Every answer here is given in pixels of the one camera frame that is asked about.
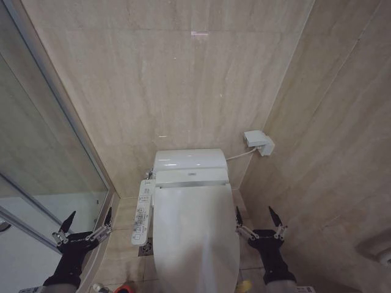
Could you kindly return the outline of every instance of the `wall outlet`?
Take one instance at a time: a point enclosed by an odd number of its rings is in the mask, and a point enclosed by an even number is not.
[[[261,156],[270,156],[274,149],[274,142],[260,130],[246,131],[244,139],[249,147],[258,147]]]

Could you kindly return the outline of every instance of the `toilet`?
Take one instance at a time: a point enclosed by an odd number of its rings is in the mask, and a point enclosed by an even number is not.
[[[233,293],[239,237],[220,149],[158,151],[153,251],[164,293]]]

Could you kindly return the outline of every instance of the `floor drain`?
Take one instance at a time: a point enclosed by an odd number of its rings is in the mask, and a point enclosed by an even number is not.
[[[139,256],[153,255],[152,237],[149,237],[144,246],[139,247]]]

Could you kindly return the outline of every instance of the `floor tile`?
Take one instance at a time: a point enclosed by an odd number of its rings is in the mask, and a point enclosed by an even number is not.
[[[144,281],[157,280],[158,275],[156,273],[155,262],[153,255],[145,257],[145,271],[144,271]]]
[[[242,237],[240,237],[239,241],[240,269],[259,269],[263,267],[259,252],[252,248]]]
[[[134,293],[142,293],[142,287],[143,283],[142,282],[130,282],[130,283],[119,283],[119,284],[110,284],[110,285],[104,285],[106,288],[108,288],[111,291],[115,291],[117,288],[122,286],[123,284],[127,284],[130,286],[131,289],[133,289]],[[89,293],[96,293],[93,289],[92,286],[90,288]]]
[[[121,198],[118,205],[114,230],[133,229],[134,215],[137,208],[137,198]]]
[[[145,281],[142,287],[143,293],[163,293],[159,280]]]
[[[240,194],[239,189],[232,190],[233,204],[235,208],[239,208],[239,212],[242,216],[242,219],[249,219],[249,214],[247,213],[246,206],[244,205],[244,201],[242,195]]]
[[[243,280],[249,280],[252,288],[248,293],[264,293],[266,286],[263,282],[263,269],[241,270]]]
[[[102,263],[95,276],[96,283],[118,284],[142,281],[145,257],[137,257],[139,248],[131,245],[132,230],[115,230],[110,236]]]

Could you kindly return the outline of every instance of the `wall tile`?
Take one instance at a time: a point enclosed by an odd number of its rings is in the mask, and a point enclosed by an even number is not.
[[[36,25],[43,27],[300,32],[312,2],[36,0],[23,1],[23,4],[32,19],[37,20]]]
[[[364,21],[377,4],[315,3],[266,125],[276,149],[253,156],[240,188],[255,225],[270,204],[290,227],[284,258],[317,292],[391,288],[357,251],[384,233],[389,210],[390,2]]]
[[[156,150],[246,150],[243,132],[265,123],[299,37],[37,30],[121,197],[137,196]],[[248,160],[229,163],[233,187]]]
[[[313,1],[218,0],[210,2],[210,30],[300,33]]]
[[[304,35],[334,35],[357,39],[380,0],[316,0]]]

